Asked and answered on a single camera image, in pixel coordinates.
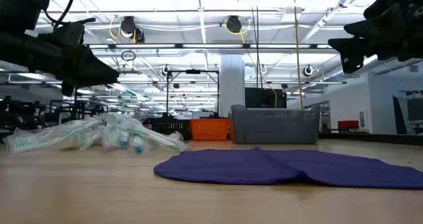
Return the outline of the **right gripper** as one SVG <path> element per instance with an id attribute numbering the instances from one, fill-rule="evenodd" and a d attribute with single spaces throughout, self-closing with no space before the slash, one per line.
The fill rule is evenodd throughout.
<path id="1" fill-rule="evenodd" d="M 345 74 L 361 69 L 364 59 L 375 54 L 378 59 L 423 59 L 423 0 L 376 0 L 363 16 L 364 20 L 344 26 L 347 33 L 361 38 L 328 40 L 329 46 L 340 54 Z M 375 49 L 362 38 L 383 41 Z"/>

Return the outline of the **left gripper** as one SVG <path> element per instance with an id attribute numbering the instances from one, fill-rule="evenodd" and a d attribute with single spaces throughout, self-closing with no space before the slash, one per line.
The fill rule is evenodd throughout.
<path id="1" fill-rule="evenodd" d="M 0 31 L 0 60 L 27 67 L 30 72 L 50 73 L 62 81 L 61 93 L 71 96 L 82 87 L 107 85 L 118 81 L 119 72 L 82 45 L 85 24 L 95 18 L 65 22 L 51 33 L 33 37 Z M 77 46 L 64 52 L 67 46 Z"/>

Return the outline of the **black background workstations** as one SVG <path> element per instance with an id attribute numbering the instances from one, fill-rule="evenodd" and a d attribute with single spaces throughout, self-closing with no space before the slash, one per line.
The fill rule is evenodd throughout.
<path id="1" fill-rule="evenodd" d="M 10 96 L 0 98 L 0 131 L 37 130 L 72 120 L 83 120 L 108 111 L 108 106 L 86 100 L 24 102 Z"/>

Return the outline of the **red box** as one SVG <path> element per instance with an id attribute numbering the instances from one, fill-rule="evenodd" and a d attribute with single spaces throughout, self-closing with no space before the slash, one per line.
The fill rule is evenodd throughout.
<path id="1" fill-rule="evenodd" d="M 357 120 L 339 120 L 338 121 L 339 130 L 358 129 L 359 127 L 360 127 L 360 123 Z"/>

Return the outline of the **wrapped blue toothbrush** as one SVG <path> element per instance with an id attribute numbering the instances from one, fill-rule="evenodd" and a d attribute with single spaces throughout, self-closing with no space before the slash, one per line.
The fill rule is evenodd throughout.
<path id="1" fill-rule="evenodd" d="M 130 147 L 135 150 L 136 153 L 142 153 L 145 145 L 145 141 L 142 137 L 136 134 L 132 134 L 130 137 Z"/>
<path id="2" fill-rule="evenodd" d="M 128 140 L 130 138 L 130 133 L 127 132 L 126 130 L 121 130 L 116 128 L 116 133 L 115 133 L 115 144 L 117 147 L 119 148 L 124 148 L 124 147 L 128 147 Z"/>

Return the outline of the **wrapped green bristle toothbrush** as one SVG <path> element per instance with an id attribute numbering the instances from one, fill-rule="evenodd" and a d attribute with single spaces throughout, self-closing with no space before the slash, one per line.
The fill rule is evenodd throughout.
<path id="1" fill-rule="evenodd" d="M 40 129 L 16 129 L 12 135 L 3 138 L 10 154 L 23 153 L 36 149 L 58 147 L 59 149 L 79 149 L 77 136 L 89 127 L 100 125 L 95 118 L 72 120 L 64 124 Z"/>

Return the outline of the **black plastic basket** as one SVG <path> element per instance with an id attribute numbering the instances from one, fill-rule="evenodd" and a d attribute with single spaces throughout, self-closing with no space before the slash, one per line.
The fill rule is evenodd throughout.
<path id="1" fill-rule="evenodd" d="M 192 139 L 190 120 L 178 120 L 170 117 L 148 118 L 142 121 L 142 124 L 161 134 L 170 135 L 177 131 L 183 136 L 184 140 Z"/>

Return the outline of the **wrapped long green toothbrush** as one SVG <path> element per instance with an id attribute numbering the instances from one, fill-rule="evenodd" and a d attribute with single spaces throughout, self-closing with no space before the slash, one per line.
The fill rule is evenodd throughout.
<path id="1" fill-rule="evenodd" d="M 135 118 L 131 118 L 123 114 L 103 114 L 100 117 L 107 125 L 111 125 L 112 128 L 124 131 L 129 135 L 137 135 L 142 141 L 149 141 L 153 144 L 164 145 L 176 152 L 182 152 L 188 147 L 188 145 L 179 138 L 172 138 L 170 135 L 161 134 L 145 128 L 144 125 Z"/>

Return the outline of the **black monitor screen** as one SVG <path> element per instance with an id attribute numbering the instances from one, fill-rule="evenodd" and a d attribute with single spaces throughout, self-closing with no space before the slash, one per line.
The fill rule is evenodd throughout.
<path id="1" fill-rule="evenodd" d="M 247 108 L 287 108 L 287 94 L 283 89 L 245 89 Z"/>

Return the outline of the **grey plastic basket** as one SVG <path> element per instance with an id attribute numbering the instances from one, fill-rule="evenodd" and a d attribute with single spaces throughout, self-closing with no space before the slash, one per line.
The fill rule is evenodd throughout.
<path id="1" fill-rule="evenodd" d="M 229 110 L 232 140 L 237 144 L 315 144 L 321 107 L 310 109 L 246 108 Z"/>

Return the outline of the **white building pillar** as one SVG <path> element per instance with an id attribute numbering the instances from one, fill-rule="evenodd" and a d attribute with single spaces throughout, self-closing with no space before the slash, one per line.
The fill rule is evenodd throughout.
<path id="1" fill-rule="evenodd" d="M 245 63 L 242 55 L 221 55 L 219 115 L 227 117 L 232 105 L 245 103 Z"/>

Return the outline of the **purple knitted cloth mat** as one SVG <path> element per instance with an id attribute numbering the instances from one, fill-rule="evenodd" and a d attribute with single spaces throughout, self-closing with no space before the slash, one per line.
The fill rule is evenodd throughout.
<path id="1" fill-rule="evenodd" d="M 345 188 L 423 190 L 423 172 L 379 159 L 314 150 L 184 151 L 153 172 L 171 180 L 236 185 L 312 183 Z"/>

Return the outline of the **dark wall panel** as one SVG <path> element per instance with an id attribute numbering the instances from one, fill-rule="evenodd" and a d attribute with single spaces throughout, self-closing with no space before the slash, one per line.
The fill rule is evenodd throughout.
<path id="1" fill-rule="evenodd" d="M 423 135 L 423 98 L 393 97 L 397 134 Z"/>

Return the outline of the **black table edge rail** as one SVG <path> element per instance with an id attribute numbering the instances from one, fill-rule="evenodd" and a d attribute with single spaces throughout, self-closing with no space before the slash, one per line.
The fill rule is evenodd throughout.
<path id="1" fill-rule="evenodd" d="M 346 139 L 366 142 L 423 146 L 423 135 L 390 135 L 370 133 L 320 133 L 319 139 Z"/>

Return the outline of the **black metal frame stand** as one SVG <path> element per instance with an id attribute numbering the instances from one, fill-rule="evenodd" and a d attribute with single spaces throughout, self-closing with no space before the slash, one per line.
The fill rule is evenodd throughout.
<path id="1" fill-rule="evenodd" d="M 172 79 L 169 79 L 170 74 L 172 73 L 176 73 L 176 75 L 174 75 L 172 77 Z M 201 69 L 186 69 L 186 70 L 168 70 L 165 78 L 166 78 L 166 114 L 169 113 L 169 85 L 171 83 L 171 81 L 173 81 L 174 79 L 176 79 L 181 73 L 185 73 L 185 74 L 201 74 L 201 73 L 205 73 L 206 75 L 208 75 L 209 77 L 211 77 L 212 81 L 217 85 L 217 108 L 216 108 L 216 112 L 219 112 L 220 109 L 220 78 L 219 78 L 219 71 L 210 71 L 210 70 L 201 70 Z M 217 75 L 217 79 L 214 79 L 210 73 L 215 73 Z"/>

